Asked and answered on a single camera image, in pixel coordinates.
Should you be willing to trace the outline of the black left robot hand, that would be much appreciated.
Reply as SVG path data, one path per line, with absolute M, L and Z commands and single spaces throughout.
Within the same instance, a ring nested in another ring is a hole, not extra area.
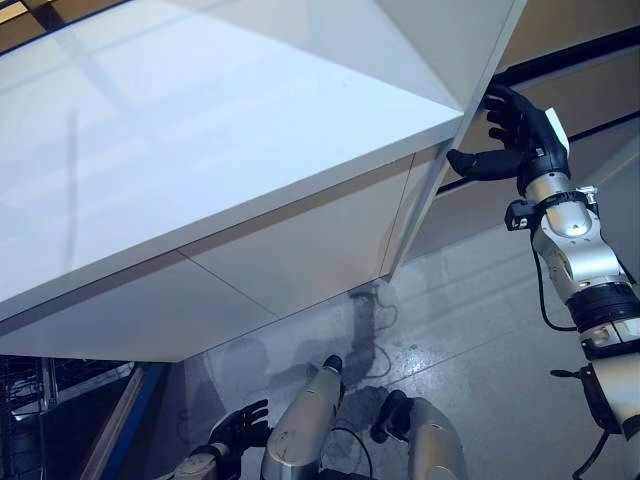
M 272 432 L 268 413 L 267 399 L 231 412 L 212 428 L 208 443 L 224 445 L 234 455 L 240 455 L 252 447 L 265 447 Z

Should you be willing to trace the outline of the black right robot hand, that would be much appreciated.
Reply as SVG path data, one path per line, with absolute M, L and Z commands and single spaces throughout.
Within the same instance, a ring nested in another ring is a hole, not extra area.
M 494 83 L 488 87 L 483 105 L 487 121 L 494 125 L 488 135 L 503 148 L 474 154 L 449 150 L 446 158 L 458 175 L 476 181 L 515 178 L 518 189 L 524 191 L 544 174 L 570 174 L 568 148 L 546 112 L 511 88 Z

